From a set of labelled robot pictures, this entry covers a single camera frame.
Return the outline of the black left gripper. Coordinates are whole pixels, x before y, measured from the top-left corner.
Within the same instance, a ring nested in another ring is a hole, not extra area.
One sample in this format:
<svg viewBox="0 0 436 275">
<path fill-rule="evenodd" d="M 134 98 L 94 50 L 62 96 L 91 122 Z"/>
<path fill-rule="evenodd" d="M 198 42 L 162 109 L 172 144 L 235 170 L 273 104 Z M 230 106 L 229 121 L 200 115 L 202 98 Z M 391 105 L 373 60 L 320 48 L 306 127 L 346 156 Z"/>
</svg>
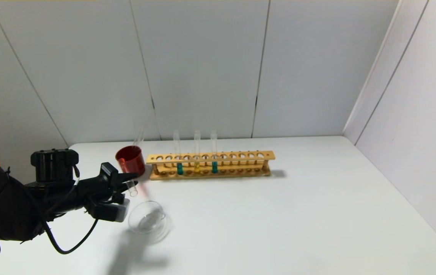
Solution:
<svg viewBox="0 0 436 275">
<path fill-rule="evenodd" d="M 137 173 L 118 173 L 118 170 L 108 162 L 101 164 L 99 174 L 97 176 L 83 179 L 77 184 L 77 195 L 81 197 L 89 196 L 110 196 L 118 190 L 123 193 L 138 193 L 137 184 L 135 181 L 139 177 Z"/>
</svg>

